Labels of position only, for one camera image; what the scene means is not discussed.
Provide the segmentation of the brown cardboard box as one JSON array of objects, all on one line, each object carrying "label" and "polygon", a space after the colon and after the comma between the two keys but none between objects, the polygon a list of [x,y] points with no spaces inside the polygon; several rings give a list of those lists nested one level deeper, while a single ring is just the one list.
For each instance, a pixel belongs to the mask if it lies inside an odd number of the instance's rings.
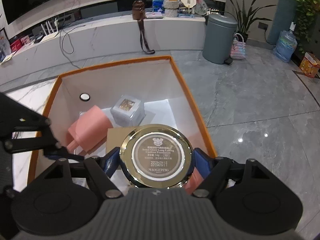
[{"label": "brown cardboard box", "polygon": [[136,127],[114,127],[109,128],[106,137],[106,154],[109,154],[114,149],[118,151],[124,139],[135,129]]}]

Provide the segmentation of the pink spray bottle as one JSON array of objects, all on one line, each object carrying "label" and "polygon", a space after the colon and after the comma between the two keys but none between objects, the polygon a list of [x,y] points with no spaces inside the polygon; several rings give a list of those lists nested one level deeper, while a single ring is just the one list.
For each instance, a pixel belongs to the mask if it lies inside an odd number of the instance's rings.
[{"label": "pink spray bottle", "polygon": [[113,128],[107,115],[96,105],[81,114],[68,129],[72,141],[67,145],[69,152],[81,147],[85,152],[95,148],[107,137],[108,129]]}]

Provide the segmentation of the gold round compact case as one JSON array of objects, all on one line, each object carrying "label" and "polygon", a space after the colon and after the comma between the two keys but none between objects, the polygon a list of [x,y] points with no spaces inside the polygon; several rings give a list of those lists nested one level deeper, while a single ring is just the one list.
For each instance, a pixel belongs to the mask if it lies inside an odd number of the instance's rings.
[{"label": "gold round compact case", "polygon": [[188,139],[161,124],[133,129],[124,139],[119,157],[125,177],[138,188],[183,187],[195,167]]}]

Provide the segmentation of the clear acrylic cube box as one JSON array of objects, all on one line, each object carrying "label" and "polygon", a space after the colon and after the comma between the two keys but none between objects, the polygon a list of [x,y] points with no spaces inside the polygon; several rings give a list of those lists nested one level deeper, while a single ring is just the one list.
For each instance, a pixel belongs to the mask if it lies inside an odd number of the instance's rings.
[{"label": "clear acrylic cube box", "polygon": [[138,126],[145,117],[144,102],[128,95],[122,95],[110,111],[121,127]]}]

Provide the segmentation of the orange cardboard storage box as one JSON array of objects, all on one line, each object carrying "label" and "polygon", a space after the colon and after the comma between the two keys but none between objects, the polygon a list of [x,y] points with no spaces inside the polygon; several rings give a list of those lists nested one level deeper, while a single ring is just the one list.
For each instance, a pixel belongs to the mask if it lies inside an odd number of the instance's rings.
[{"label": "orange cardboard storage box", "polygon": [[116,150],[136,187],[198,185],[215,157],[196,102],[169,56],[143,57],[61,74],[44,108],[53,135],[74,157]]}]

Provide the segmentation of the red gift box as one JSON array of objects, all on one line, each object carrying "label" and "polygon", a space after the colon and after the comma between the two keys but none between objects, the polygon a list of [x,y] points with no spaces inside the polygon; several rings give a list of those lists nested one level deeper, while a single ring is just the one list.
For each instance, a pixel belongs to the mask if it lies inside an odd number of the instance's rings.
[{"label": "red gift box", "polygon": [[10,45],[11,52],[16,52],[22,48],[23,44],[20,39],[17,39]]}]

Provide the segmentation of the white marble tv console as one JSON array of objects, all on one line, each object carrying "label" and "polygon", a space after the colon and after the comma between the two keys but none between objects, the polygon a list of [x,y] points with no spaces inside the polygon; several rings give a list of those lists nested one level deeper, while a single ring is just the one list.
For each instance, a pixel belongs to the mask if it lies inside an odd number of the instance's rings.
[{"label": "white marble tv console", "polygon": [[[149,47],[158,50],[201,50],[205,20],[158,18],[144,20]],[[1,63],[5,81],[60,64],[92,57],[134,53],[141,50],[138,23],[132,16],[118,16],[68,27],[51,40],[31,44]]]}]

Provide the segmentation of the white wifi router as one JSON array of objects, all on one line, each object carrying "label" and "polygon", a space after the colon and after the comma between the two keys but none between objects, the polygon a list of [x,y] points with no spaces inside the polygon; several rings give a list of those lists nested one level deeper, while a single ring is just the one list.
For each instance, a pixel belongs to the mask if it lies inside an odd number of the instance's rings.
[{"label": "white wifi router", "polygon": [[41,42],[48,41],[48,40],[51,40],[52,38],[55,38],[59,32],[57,26],[53,28],[53,26],[49,21],[46,21],[45,24],[41,24],[41,28],[43,31],[43,38],[41,39]]}]

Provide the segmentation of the woven pastel basket bag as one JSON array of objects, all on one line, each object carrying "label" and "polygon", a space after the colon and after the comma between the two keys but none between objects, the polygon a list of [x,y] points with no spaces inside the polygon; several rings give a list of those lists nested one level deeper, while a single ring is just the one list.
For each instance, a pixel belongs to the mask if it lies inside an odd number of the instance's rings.
[{"label": "woven pastel basket bag", "polygon": [[233,60],[243,60],[246,58],[246,43],[240,33],[234,34],[230,57]]}]

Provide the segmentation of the grey pedal trash bin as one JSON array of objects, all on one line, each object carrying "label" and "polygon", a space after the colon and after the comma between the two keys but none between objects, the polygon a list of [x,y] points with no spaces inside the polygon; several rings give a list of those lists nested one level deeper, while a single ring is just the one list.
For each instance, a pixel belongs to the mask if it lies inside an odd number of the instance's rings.
[{"label": "grey pedal trash bin", "polygon": [[215,64],[224,64],[229,59],[233,36],[238,26],[232,16],[210,14],[206,19],[206,36],[203,57]]}]

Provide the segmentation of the small orange gift box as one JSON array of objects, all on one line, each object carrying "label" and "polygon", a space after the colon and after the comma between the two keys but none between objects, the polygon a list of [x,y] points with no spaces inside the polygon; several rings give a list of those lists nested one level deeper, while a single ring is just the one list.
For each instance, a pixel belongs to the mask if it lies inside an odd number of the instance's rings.
[{"label": "small orange gift box", "polygon": [[320,61],[315,57],[315,55],[306,52],[299,68],[304,75],[308,77],[315,77],[320,68]]}]

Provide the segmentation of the blue water jug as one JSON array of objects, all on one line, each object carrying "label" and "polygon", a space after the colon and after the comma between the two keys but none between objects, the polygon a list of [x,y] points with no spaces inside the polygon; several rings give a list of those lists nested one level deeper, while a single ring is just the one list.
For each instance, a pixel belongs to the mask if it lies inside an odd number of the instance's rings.
[{"label": "blue water jug", "polygon": [[295,27],[296,24],[291,22],[288,31],[281,31],[276,46],[273,49],[274,55],[285,63],[290,62],[291,56],[297,48],[297,40],[294,35]]}]

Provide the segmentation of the long-leaf potted plant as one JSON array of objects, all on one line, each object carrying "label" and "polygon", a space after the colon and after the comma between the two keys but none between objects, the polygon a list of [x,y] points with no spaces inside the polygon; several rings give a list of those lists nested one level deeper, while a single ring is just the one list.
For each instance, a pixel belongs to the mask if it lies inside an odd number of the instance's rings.
[{"label": "long-leaf potted plant", "polygon": [[276,4],[269,4],[262,7],[254,7],[257,0],[252,0],[248,10],[246,9],[245,0],[242,0],[242,6],[238,0],[229,0],[235,11],[235,19],[238,23],[237,30],[238,33],[243,36],[242,40],[244,42],[248,39],[249,28],[256,21],[272,21],[270,18],[257,17],[258,11],[266,8],[275,7]]}]

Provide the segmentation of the round paper fan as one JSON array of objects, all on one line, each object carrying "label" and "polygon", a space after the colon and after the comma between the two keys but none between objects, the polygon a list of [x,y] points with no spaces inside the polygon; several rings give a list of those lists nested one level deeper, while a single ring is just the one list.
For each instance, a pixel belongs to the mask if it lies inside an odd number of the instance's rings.
[{"label": "round paper fan", "polygon": [[183,5],[188,9],[188,13],[190,13],[191,8],[196,5],[196,0],[180,0]]}]

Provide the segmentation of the green vine plant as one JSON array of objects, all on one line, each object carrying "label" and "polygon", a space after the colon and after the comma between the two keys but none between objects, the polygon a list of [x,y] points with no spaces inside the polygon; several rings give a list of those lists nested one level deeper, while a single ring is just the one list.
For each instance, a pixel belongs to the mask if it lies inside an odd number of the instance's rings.
[{"label": "green vine plant", "polygon": [[294,1],[296,2],[294,33],[298,42],[298,50],[305,53],[306,45],[311,41],[311,29],[319,15],[319,0]]}]

